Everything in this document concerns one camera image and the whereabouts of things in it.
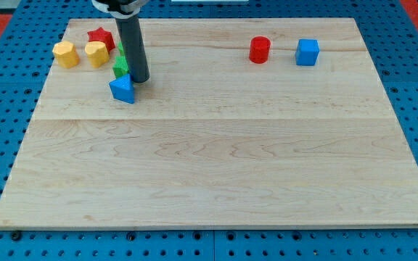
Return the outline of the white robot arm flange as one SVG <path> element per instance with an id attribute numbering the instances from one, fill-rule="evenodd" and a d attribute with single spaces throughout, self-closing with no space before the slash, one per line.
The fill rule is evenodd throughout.
<path id="1" fill-rule="evenodd" d="M 100 12 L 112 15 L 117 19 L 128 19 L 137 15 L 149 0 L 91 0 Z"/>

